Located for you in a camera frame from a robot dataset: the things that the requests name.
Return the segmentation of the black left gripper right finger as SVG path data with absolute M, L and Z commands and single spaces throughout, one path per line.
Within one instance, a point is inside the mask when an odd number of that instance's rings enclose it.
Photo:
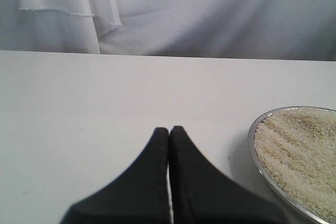
M 175 126 L 169 139 L 174 223 L 288 223 L 274 203 L 220 172 Z

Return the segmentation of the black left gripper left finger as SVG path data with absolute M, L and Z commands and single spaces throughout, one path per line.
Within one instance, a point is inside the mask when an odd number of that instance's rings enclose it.
M 136 160 L 114 181 L 74 203 L 61 223 L 170 223 L 169 132 L 157 127 Z

